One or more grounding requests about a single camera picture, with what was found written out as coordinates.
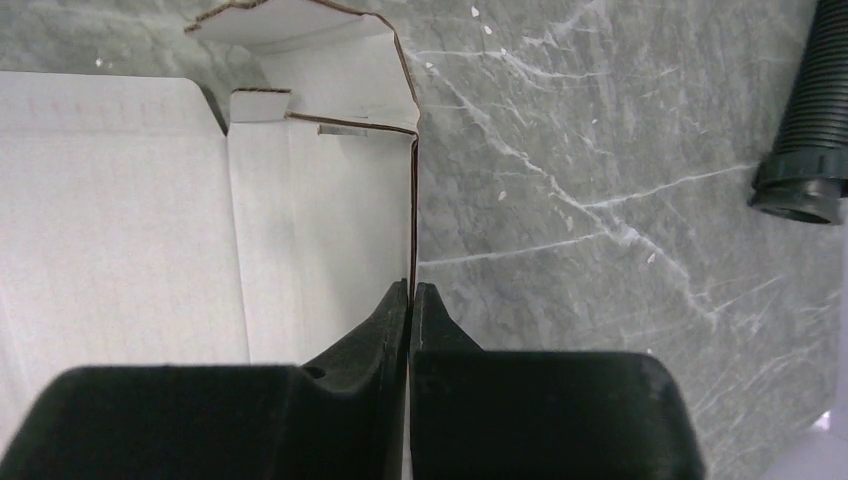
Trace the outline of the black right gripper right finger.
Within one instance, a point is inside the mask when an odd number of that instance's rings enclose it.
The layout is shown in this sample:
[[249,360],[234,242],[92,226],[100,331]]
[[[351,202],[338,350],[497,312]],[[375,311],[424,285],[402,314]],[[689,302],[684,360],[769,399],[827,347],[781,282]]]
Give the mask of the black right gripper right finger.
[[702,479],[669,370],[622,351],[487,351],[418,285],[411,317],[417,479]]

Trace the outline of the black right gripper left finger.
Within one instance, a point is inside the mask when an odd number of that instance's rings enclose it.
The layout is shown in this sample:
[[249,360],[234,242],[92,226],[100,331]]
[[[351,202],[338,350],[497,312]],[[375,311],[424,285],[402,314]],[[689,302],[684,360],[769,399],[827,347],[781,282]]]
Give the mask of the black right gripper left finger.
[[296,365],[90,366],[40,394],[5,479],[398,479],[408,286]]

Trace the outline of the white cardboard box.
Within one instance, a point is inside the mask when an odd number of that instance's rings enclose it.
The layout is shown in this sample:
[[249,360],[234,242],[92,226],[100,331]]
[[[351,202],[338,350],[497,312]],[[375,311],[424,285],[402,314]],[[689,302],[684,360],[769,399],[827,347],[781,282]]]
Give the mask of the white cardboard box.
[[380,15],[237,3],[219,122],[185,78],[1,75],[1,442],[81,365],[293,364],[416,270],[420,110]]

